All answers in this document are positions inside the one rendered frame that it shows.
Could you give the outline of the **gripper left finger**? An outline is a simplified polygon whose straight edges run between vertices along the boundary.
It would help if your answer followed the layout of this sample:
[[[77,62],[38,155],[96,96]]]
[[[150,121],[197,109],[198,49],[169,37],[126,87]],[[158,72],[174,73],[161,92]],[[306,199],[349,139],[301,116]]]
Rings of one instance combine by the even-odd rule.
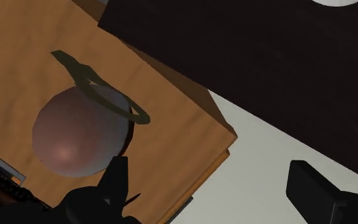
[[[113,157],[97,186],[71,190],[53,209],[18,202],[0,209],[0,224],[142,224],[122,215],[127,205],[128,158]]]

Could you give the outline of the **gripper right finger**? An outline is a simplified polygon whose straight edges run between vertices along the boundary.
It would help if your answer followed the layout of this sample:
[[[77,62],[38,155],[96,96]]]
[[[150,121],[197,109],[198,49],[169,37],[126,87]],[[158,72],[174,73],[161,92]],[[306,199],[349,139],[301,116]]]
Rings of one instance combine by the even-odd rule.
[[[292,160],[287,198],[307,224],[358,224],[358,193],[341,191],[304,160]]]

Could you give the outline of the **pink grey round dome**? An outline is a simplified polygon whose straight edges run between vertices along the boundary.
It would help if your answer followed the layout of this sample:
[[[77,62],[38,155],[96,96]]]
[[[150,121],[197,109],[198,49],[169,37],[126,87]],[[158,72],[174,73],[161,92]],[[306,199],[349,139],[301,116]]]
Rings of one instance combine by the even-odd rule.
[[[83,177],[104,170],[124,149],[133,123],[71,87],[52,97],[32,128],[32,148],[49,170]]]

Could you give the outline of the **brown wooden table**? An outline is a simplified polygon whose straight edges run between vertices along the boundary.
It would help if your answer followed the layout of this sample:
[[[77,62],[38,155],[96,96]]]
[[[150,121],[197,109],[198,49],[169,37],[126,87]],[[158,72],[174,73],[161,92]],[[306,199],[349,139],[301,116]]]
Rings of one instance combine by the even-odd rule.
[[[92,67],[146,110],[126,151],[129,194],[124,213],[164,224],[229,155],[236,133],[208,90],[136,54],[73,0],[0,0],[0,158],[25,176],[24,186],[51,206],[100,174],[67,178],[36,158],[32,126],[41,108],[72,87],[52,56],[63,50]]]

